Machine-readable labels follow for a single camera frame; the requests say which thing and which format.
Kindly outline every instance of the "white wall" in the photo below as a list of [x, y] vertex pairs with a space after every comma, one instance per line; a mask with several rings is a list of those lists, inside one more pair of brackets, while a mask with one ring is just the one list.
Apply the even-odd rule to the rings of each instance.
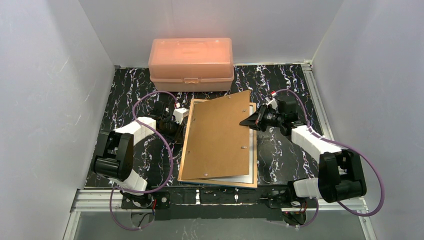
[[156, 38], [232, 39], [235, 63], [311, 59], [342, 0], [79, 0], [114, 65], [146, 67]]
[[[424, 2], [346, 0], [313, 70], [335, 138], [376, 164], [378, 239], [424, 239]], [[365, 167], [372, 209], [380, 188]]]
[[1, 239], [62, 239], [114, 67], [78, 0], [0, 3]]

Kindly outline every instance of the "wooden frame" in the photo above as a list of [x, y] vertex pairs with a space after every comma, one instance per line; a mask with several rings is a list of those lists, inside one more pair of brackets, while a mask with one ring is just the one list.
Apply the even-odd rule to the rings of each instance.
[[[192, 113], [194, 109], [194, 105], [196, 103], [205, 102], [207, 99], [192, 99], [190, 104], [190, 112], [188, 114], [188, 121], [187, 121], [187, 128], [185, 131], [185, 137], [184, 137], [184, 145], [182, 148], [182, 157], [181, 162], [179, 165], [179, 172], [178, 172], [178, 181], [180, 182], [186, 182], [186, 183], [194, 183], [194, 184], [211, 184], [211, 185], [222, 185], [222, 186], [231, 186], [231, 187], [241, 187], [241, 188], [257, 188], [258, 187], [258, 156], [257, 156], [257, 139], [256, 139], [256, 131], [253, 131], [253, 183], [243, 183], [243, 182], [230, 182], [230, 181], [217, 181], [217, 180], [210, 180], [210, 179], [188, 179], [183, 180], [181, 179], [182, 171], [184, 168], [184, 159], [186, 156], [186, 143], [189, 137], [189, 131], [190, 131], [190, 124], [192, 122]], [[256, 104], [250, 103], [250, 106], [253, 107], [253, 112], [256, 111]]]

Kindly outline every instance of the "translucent storage box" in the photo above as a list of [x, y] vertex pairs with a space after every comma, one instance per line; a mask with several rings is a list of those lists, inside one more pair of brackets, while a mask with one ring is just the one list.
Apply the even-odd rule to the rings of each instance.
[[148, 67], [157, 90], [228, 91], [234, 79], [231, 39], [155, 39]]

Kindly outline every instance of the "wooden board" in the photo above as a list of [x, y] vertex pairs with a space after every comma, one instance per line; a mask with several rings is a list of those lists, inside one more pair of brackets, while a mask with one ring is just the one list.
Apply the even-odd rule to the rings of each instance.
[[249, 174], [250, 91], [190, 106], [185, 133], [181, 179], [205, 179]]
[[[193, 109], [192, 107], [197, 104], [198, 102], [204, 102], [207, 101], [206, 99], [192, 99], [191, 100], [191, 106], [190, 109]], [[250, 103], [250, 106], [252, 107], [252, 113], [256, 111], [256, 104]], [[190, 111], [190, 114], [188, 116], [188, 122], [186, 129], [186, 135], [185, 135], [185, 143], [187, 142], [187, 133], [190, 132], [190, 121], [192, 117], [192, 111]], [[186, 183], [198, 183], [198, 184], [210, 184], [210, 185], [221, 185], [221, 186], [232, 186], [232, 187], [241, 187], [241, 188], [257, 188], [258, 187], [258, 159], [257, 159], [257, 136], [256, 131], [253, 131], [253, 140], [252, 140], [252, 155], [253, 155], [253, 181], [252, 183], [242, 183], [242, 182], [234, 182], [234, 181], [218, 181], [213, 179], [189, 179], [184, 180], [181, 179], [181, 173], [184, 169], [184, 159], [185, 159], [185, 148], [183, 148], [182, 151], [182, 158], [180, 162], [180, 171], [178, 173], [178, 181], [180, 182], [186, 182]]]

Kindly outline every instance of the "marble tabletop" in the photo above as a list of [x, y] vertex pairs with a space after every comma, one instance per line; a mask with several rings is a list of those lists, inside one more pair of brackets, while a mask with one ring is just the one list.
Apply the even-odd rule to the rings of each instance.
[[[265, 102], [272, 91], [290, 89], [299, 94], [305, 103], [308, 119], [318, 133], [322, 133], [314, 104], [300, 64], [235, 65], [234, 81], [230, 91], [224, 92], [175, 92], [178, 102], [189, 108], [191, 99], [214, 99], [228, 94], [251, 90], [251, 102], [257, 107]], [[129, 124], [133, 120], [132, 106], [147, 93], [155, 91], [148, 68], [120, 68], [115, 71], [110, 94], [104, 110], [100, 130], [110, 131]], [[279, 96], [292, 99], [287, 93]], [[156, 101], [169, 103], [167, 94], [156, 94], [138, 107], [139, 115], [148, 113]], [[300, 119], [303, 113], [298, 106]], [[174, 169], [168, 186], [186, 185], [177, 180], [182, 156], [182, 145], [170, 143]], [[145, 138], [134, 147], [133, 169], [147, 180], [150, 186], [160, 185], [167, 177], [170, 165], [164, 143], [155, 135]], [[286, 184], [288, 181], [318, 176], [318, 164], [299, 146], [281, 135], [278, 128], [270, 127], [257, 132], [257, 183], [258, 185]], [[111, 187], [113, 182], [89, 171], [86, 187]]]

